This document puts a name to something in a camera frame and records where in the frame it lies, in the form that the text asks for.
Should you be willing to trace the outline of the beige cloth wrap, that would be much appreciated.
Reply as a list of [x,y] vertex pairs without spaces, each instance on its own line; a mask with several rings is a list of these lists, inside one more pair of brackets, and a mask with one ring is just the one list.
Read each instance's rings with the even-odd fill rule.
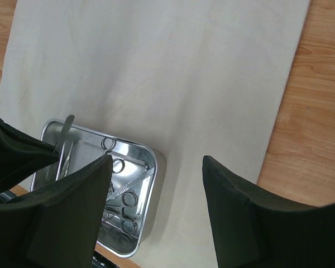
[[18,1],[0,117],[51,118],[151,146],[166,175],[134,262],[216,267],[205,155],[257,182],[308,1]]

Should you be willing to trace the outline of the stainless steel tray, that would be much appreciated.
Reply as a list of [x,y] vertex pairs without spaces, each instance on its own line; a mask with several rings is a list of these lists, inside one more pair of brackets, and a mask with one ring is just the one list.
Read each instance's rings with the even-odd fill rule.
[[112,157],[112,176],[97,243],[121,257],[132,257],[143,239],[157,159],[147,146],[72,125],[64,143],[56,179],[102,155]]

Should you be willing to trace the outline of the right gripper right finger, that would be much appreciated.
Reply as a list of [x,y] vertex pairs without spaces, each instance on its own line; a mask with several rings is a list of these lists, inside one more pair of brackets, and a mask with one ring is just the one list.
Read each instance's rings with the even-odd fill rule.
[[335,267],[335,203],[283,198],[211,156],[202,173],[219,267]]

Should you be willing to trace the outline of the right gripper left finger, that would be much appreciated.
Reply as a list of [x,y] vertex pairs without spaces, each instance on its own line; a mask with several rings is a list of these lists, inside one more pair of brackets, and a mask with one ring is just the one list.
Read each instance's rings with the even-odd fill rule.
[[103,155],[0,203],[0,267],[91,267],[111,177]]

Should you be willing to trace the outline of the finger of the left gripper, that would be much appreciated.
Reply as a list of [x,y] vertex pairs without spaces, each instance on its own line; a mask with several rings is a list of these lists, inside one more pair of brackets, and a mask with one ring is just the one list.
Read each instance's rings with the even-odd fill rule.
[[13,128],[0,118],[0,193],[58,160],[53,145]]

